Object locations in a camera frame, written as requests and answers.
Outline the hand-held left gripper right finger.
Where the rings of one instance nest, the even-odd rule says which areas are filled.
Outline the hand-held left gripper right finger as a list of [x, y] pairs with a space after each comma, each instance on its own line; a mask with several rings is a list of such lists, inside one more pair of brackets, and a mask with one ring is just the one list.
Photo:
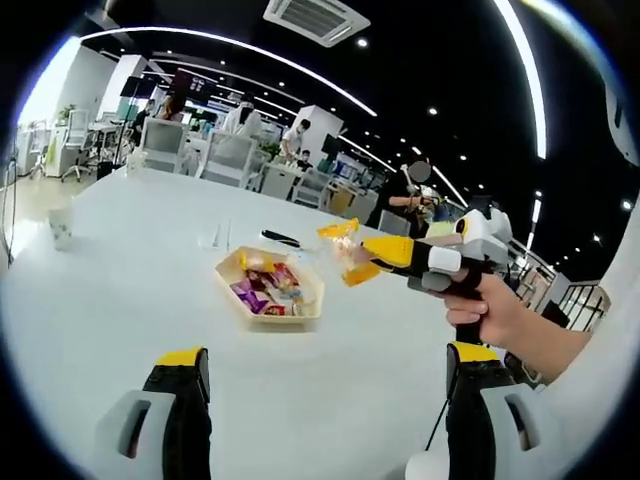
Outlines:
[[489, 348], [447, 345], [450, 479], [558, 479], [559, 424]]

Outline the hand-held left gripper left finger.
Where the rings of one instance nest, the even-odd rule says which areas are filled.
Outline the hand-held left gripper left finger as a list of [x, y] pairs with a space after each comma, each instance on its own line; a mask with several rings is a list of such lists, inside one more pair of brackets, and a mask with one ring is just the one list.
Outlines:
[[153, 366], [96, 426], [92, 479], [209, 479], [211, 400], [204, 347], [174, 351]]

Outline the person's right hand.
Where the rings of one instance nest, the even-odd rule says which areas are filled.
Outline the person's right hand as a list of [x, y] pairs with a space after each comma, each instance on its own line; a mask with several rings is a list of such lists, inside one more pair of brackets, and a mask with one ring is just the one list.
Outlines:
[[477, 290], [479, 300], [452, 293], [436, 293], [444, 300], [447, 320], [455, 327], [480, 326], [483, 343], [515, 351], [537, 322], [537, 315], [527, 309], [512, 290], [496, 275], [483, 274]]

